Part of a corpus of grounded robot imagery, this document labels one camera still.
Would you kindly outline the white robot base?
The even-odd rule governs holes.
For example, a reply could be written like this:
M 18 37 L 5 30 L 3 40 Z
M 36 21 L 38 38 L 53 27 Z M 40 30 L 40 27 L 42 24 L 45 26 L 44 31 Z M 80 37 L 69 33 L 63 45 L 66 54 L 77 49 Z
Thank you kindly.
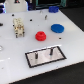
M 25 0 L 6 0 L 5 10 L 7 13 L 25 12 L 27 10 L 27 2 Z

